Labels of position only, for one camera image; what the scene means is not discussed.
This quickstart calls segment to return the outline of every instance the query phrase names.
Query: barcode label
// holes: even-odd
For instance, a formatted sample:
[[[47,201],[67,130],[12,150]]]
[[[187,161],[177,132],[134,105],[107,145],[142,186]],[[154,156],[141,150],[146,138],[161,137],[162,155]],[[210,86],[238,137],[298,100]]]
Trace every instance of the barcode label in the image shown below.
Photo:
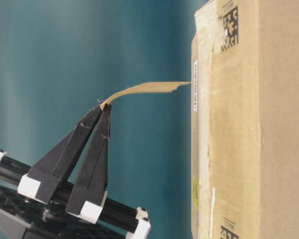
[[[197,60],[194,62],[194,111],[197,111]]]

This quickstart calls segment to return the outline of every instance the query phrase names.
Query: teal wall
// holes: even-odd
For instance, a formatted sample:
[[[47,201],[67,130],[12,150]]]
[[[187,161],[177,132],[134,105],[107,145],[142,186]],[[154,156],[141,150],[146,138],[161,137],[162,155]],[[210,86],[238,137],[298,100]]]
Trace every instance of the teal wall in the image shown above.
[[[33,164],[97,100],[190,81],[204,2],[0,0],[0,148]],[[109,144],[109,197],[148,209],[149,239],[191,238],[190,86],[116,100]]]

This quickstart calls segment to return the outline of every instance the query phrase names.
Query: cardboard box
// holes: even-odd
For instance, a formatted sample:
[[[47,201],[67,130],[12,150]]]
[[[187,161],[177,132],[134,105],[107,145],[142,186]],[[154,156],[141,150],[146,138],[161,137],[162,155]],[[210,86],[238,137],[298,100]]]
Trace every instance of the cardboard box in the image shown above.
[[[211,0],[195,22],[193,237],[299,239],[299,0]]]

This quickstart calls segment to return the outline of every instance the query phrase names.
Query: black plastic part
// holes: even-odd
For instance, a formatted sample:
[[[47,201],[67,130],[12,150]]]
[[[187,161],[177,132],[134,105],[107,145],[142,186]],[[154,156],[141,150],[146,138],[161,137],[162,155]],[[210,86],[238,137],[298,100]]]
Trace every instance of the black plastic part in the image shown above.
[[[68,179],[101,113],[100,106],[93,108],[73,131],[31,167],[28,177],[41,182],[37,199],[47,204],[59,184]]]
[[[64,212],[62,205],[29,201],[0,186],[0,228],[11,239],[124,239],[99,224],[88,224]]]
[[[29,170],[30,166],[20,163],[14,159],[10,159],[11,158],[6,157],[5,160],[1,161],[0,179],[17,186],[22,175],[27,173],[27,170]],[[23,169],[24,171],[20,172],[18,170],[15,170],[15,168],[12,168],[10,166],[12,162],[18,164],[18,168]],[[52,201],[66,207],[72,188],[72,183],[62,183],[53,195]],[[107,198],[99,219],[126,231],[134,233],[139,223],[135,218],[136,214],[137,210]]]
[[[79,215],[85,201],[100,206],[108,184],[108,138],[111,107],[105,105],[75,180],[66,211]]]

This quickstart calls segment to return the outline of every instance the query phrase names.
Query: black metal rail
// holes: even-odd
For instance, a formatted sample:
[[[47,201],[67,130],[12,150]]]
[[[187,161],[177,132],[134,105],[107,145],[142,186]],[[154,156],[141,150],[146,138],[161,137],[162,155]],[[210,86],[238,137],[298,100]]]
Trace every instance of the black metal rail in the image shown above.
[[[3,157],[0,162],[0,179],[18,186],[22,176],[28,173],[31,167],[10,157]],[[63,183],[52,197],[52,201],[64,206],[67,205],[73,184]],[[116,227],[134,233],[139,221],[135,218],[137,210],[124,204],[106,199],[100,220]]]

